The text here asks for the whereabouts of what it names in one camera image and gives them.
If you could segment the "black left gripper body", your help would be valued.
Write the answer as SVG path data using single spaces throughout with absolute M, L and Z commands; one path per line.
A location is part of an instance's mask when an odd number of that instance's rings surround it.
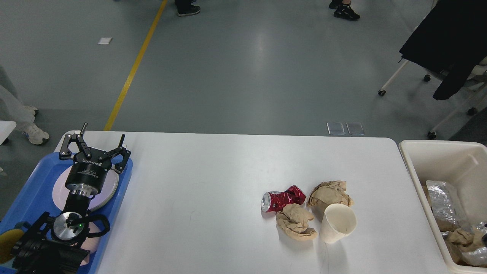
M 112 167 L 110 159 L 73 160 L 65 187 L 69 190 L 68 199 L 87 199 L 101 193 L 108 170 Z

